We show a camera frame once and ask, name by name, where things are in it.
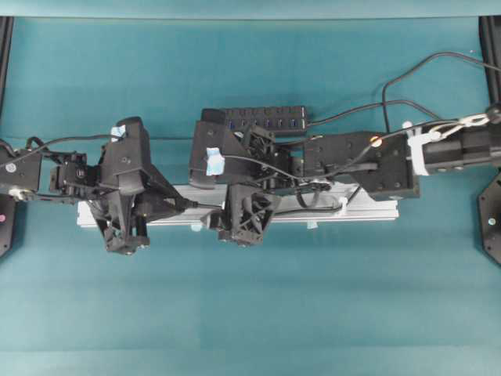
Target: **wire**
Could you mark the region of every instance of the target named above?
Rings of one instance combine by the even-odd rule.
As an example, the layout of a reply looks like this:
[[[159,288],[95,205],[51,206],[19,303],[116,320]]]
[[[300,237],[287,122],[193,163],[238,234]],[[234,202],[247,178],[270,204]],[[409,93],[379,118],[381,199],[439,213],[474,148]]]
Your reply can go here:
[[[19,157],[15,157],[14,159],[11,159],[10,161],[7,161],[5,163],[0,164],[0,168],[5,167],[6,165],[10,163],[17,163],[20,162],[33,154],[40,153],[42,150],[46,149],[47,147],[54,145],[55,143],[66,143],[69,141],[90,141],[93,139],[121,139],[120,136],[114,136],[114,135],[93,135],[93,136],[74,136],[74,137],[63,137],[60,139],[53,139],[51,141],[48,141],[47,143],[44,143],[43,145],[37,147],[36,149],[33,149],[26,154],[23,154]]]
[[[240,155],[231,155],[231,154],[222,154],[222,156],[224,158],[239,159],[241,161],[254,162],[254,163],[258,164],[258,165],[260,164],[263,167],[270,168],[273,171],[276,171],[276,172],[278,172],[278,173],[280,173],[282,175],[285,175],[286,177],[291,178],[291,179],[299,179],[299,180],[303,180],[304,179],[304,178],[302,178],[300,176],[292,175],[289,172],[282,170],[281,168],[277,168],[277,167],[273,166],[272,164],[269,164],[269,163],[266,163],[266,162],[263,162],[263,161],[259,161],[257,159],[251,158],[251,157],[242,157]]]
[[[297,203],[304,209],[314,208],[319,203],[320,191],[316,190],[313,194],[312,201],[309,204],[306,204],[305,199],[300,191],[296,192],[296,200]]]
[[[431,117],[433,119],[437,119],[437,120],[440,119],[440,117],[437,114],[431,112],[426,107],[423,107],[420,104],[413,102],[412,100],[407,100],[407,99],[389,100],[386,102],[386,104],[387,105],[388,104],[390,104],[390,105],[392,105],[392,104],[407,104],[411,107],[416,108],[417,110],[421,111],[422,113],[428,115],[429,117]],[[326,119],[322,119],[322,120],[318,120],[318,121],[311,121],[310,123],[308,123],[308,127],[311,128],[311,127],[316,127],[317,125],[331,123],[333,121],[339,120],[341,118],[344,118],[345,116],[354,114],[356,112],[370,110],[370,109],[378,108],[378,107],[384,108],[384,104],[382,102],[377,102],[377,103],[369,103],[369,104],[365,104],[363,106],[354,107],[354,108],[351,108],[350,110],[346,110],[344,112],[341,112],[341,113],[336,114],[334,116],[328,117]]]
[[[352,194],[350,194],[350,197],[348,198],[347,206],[353,201],[353,199],[359,194],[360,190],[362,189],[362,186],[357,186],[357,188],[353,191]],[[284,210],[284,211],[278,211],[275,213],[275,216],[280,216],[280,215],[287,215],[287,214],[294,214],[294,213],[337,213],[343,208],[343,205],[338,205],[334,208],[330,207],[322,207],[322,208],[302,208],[302,209],[290,209],[290,210]]]
[[[469,57],[467,55],[463,55],[462,53],[458,53],[458,52],[445,51],[445,52],[436,52],[434,54],[429,55],[425,59],[421,60],[418,64],[416,64],[414,67],[412,67],[408,71],[406,71],[404,74],[398,76],[397,78],[392,79],[391,81],[387,82],[384,85],[383,92],[381,94],[381,102],[382,102],[382,105],[383,105],[384,125],[386,127],[386,132],[387,133],[390,133],[390,131],[391,131],[390,121],[388,119],[388,112],[387,112],[387,105],[390,103],[390,101],[386,100],[386,91],[387,91],[387,89],[391,85],[396,84],[397,82],[399,82],[399,81],[403,80],[404,78],[410,76],[411,74],[415,73],[416,71],[418,71],[426,63],[429,63],[433,59],[436,59],[436,58],[441,57],[441,56],[456,57],[457,59],[466,60],[466,61],[469,61],[471,63],[482,65],[485,68],[493,69],[494,71],[501,72],[501,68],[499,68],[499,67],[497,67],[495,65],[484,63],[482,60],[478,60],[478,59],[475,59],[473,57]]]

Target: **black metal frame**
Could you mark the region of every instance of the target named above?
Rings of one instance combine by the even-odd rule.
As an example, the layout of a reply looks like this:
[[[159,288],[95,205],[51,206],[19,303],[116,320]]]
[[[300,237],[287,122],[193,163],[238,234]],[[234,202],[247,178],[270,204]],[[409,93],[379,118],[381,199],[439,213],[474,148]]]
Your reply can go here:
[[[0,117],[2,116],[5,80],[9,65],[10,45],[13,36],[13,17],[0,17]],[[4,255],[13,242],[16,202],[9,195],[0,194],[0,256]]]

